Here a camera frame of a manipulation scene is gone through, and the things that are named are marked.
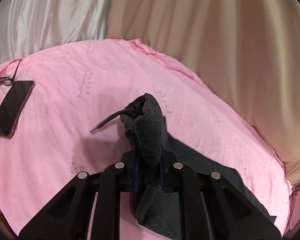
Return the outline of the dark grey pants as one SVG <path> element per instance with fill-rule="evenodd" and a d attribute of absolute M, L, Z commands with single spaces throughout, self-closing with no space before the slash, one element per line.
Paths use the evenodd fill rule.
<path fill-rule="evenodd" d="M 120 118 L 132 148 L 138 223 L 170 239 L 276 239 L 275 217 L 239 173 L 172 137 L 151 94 L 108 117 Z"/>

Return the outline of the black smartphone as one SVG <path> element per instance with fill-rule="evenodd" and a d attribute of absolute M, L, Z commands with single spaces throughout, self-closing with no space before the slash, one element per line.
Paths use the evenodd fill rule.
<path fill-rule="evenodd" d="M 0 105 L 0 137 L 11 139 L 33 88 L 34 81 L 15 81 Z"/>

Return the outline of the pink bed sheet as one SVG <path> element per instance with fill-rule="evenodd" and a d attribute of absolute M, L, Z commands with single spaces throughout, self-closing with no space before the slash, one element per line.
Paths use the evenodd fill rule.
<path fill-rule="evenodd" d="M 172 137 L 236 169 L 285 232 L 292 188 L 281 162 L 179 61 L 138 40 L 92 40 L 7 61 L 0 76 L 35 83 L 13 138 L 0 138 L 0 210 L 15 233 L 78 172 L 120 160 L 129 148 L 121 121 L 91 130 L 145 93 L 156 98 Z"/>

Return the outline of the black eyeglasses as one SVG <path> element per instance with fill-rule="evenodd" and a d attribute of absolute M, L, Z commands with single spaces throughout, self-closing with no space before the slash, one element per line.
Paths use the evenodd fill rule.
<path fill-rule="evenodd" d="M 0 77 L 0 86 L 12 86 L 15 82 L 15 77 L 17 75 L 17 71 L 19 68 L 19 64 L 21 63 L 21 60 L 19 60 L 17 67 L 15 68 L 15 71 L 13 73 L 13 76 L 2 76 Z"/>

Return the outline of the beige curtain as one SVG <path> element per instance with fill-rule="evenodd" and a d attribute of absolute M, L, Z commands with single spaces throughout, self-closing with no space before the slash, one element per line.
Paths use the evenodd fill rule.
<path fill-rule="evenodd" d="M 108 28 L 109 38 L 139 38 L 194 71 L 300 185 L 298 0 L 114 0 Z"/>

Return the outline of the white satin curtain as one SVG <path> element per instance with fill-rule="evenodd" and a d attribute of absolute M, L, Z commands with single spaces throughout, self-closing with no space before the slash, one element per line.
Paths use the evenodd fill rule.
<path fill-rule="evenodd" d="M 0 0 L 0 63 L 61 44 L 104 39 L 113 0 Z"/>

